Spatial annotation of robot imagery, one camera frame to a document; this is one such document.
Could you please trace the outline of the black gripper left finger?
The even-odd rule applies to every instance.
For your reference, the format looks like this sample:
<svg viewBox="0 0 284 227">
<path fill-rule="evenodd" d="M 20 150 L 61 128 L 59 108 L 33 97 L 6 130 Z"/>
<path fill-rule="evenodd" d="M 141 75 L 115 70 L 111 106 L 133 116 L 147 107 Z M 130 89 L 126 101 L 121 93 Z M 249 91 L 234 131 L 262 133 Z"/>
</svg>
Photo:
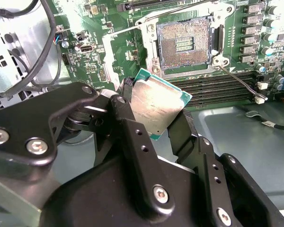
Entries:
<svg viewBox="0 0 284 227">
<path fill-rule="evenodd" d="M 83 128 L 94 132 L 106 149 L 96 167 L 121 156 L 138 212 L 149 221 L 165 221 L 175 209 L 172 190 L 144 125 L 135 120 L 121 95 L 102 98 L 76 82 L 1 109 L 0 162 L 8 162 L 12 170 L 44 175 L 57 156 L 58 144 L 74 135 L 66 119 L 95 104 L 99 109 L 89 110 Z"/>
</svg>

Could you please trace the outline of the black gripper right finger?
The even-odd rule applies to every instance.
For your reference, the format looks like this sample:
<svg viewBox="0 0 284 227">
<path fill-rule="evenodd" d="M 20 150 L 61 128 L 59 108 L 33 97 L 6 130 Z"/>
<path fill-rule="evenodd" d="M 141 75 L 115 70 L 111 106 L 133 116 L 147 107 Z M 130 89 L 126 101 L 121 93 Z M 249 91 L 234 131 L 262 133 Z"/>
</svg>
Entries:
<svg viewBox="0 0 284 227">
<path fill-rule="evenodd" d="M 195 171 L 201 217 L 211 227 L 284 227 L 284 216 L 234 156 L 215 154 L 183 109 L 168 126 L 177 163 Z"/>
</svg>

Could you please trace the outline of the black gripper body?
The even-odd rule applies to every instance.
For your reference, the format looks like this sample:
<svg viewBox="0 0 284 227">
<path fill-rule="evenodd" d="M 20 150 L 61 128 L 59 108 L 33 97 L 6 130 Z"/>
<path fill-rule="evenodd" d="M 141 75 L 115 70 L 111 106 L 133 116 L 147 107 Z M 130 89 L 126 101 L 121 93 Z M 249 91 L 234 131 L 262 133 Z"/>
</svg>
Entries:
<svg viewBox="0 0 284 227">
<path fill-rule="evenodd" d="M 161 223 L 138 212 L 125 162 L 116 156 L 60 186 L 42 211 L 41 227 L 207 227 L 209 218 L 197 175 L 159 160 L 172 186 L 175 210 Z"/>
</svg>

